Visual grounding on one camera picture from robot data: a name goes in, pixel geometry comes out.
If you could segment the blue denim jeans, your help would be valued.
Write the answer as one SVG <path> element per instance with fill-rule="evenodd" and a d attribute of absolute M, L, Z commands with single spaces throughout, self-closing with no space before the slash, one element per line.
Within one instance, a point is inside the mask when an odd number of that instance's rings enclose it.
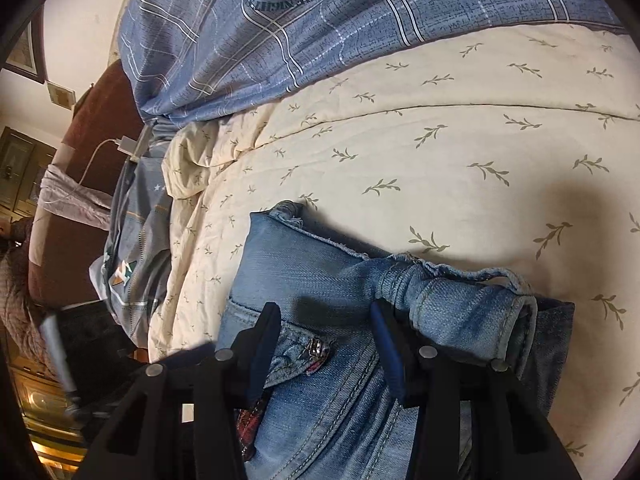
<path fill-rule="evenodd" d="M 265 304 L 280 308 L 250 478 L 405 477 L 418 413 L 385 380 L 371 321 L 378 301 L 462 362 L 505 362 L 541 411 L 550 410 L 572 304 L 529 292 L 506 269 L 466 272 L 383 252 L 285 200 L 250 215 L 218 335 L 227 347 Z"/>

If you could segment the grey-blue patterned pillow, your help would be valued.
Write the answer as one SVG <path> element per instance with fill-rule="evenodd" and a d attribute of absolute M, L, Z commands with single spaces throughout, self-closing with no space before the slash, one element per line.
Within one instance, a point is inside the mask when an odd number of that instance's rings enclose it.
<path fill-rule="evenodd" d="M 127 158 L 111 206 L 103 255 L 89 275 L 99 298 L 132 342 L 148 345 L 152 314 L 162 305 L 171 269 L 169 217 L 162 162 L 174 132 L 143 128 L 141 151 Z"/>

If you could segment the dark red headboard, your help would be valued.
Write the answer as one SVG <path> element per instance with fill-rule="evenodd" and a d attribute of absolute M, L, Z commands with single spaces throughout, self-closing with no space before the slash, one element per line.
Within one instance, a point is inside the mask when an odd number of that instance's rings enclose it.
<path fill-rule="evenodd" d="M 102 256 L 112 197 L 142 120 L 116 61 L 88 91 L 43 177 L 29 242 L 28 289 L 45 308 L 96 299 L 89 268 Z"/>

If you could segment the cream leaf-print quilt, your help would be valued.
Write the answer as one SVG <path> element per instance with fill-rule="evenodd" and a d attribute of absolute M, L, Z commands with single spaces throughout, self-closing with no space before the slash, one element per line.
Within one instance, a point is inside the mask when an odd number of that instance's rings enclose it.
<path fill-rule="evenodd" d="M 214 338 L 250 214 L 334 229 L 575 307 L 551 420 L 586 479 L 639 440 L 639 51 L 578 25 L 472 32 L 363 63 L 171 141 L 158 359 Z"/>

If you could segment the light pink cloth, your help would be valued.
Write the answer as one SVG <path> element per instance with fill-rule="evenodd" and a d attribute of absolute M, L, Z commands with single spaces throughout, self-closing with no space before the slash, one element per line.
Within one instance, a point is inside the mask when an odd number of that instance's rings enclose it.
<path fill-rule="evenodd" d="M 111 222 L 111 195 L 86 188 L 54 165 L 40 181 L 38 206 L 55 216 L 107 231 Z"/>

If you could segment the dark wooden cabinet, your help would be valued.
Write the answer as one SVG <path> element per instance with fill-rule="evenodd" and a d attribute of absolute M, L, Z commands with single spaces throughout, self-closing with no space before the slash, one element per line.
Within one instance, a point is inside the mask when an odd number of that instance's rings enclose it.
<path fill-rule="evenodd" d="M 32 217 L 37 208 L 40 182 L 55 149 L 6 127 L 1 135 L 0 203 L 2 217 Z"/>

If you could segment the blue plaid pillow with crest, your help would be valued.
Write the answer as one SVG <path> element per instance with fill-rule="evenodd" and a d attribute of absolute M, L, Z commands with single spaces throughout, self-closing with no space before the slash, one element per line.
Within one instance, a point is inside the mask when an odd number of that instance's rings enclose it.
<path fill-rule="evenodd" d="M 553 23 L 623 28 L 605 0 L 129 0 L 118 50 L 141 117 L 179 128 L 430 41 Z"/>

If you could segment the framed wall picture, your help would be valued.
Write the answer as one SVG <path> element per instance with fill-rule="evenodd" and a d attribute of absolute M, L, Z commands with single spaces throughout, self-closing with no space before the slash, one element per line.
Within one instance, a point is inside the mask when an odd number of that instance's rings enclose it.
<path fill-rule="evenodd" d="M 43 7 L 35 13 L 32 20 L 18 37 L 6 62 L 5 70 L 27 79 L 44 84 L 47 80 L 46 61 L 43 47 Z"/>

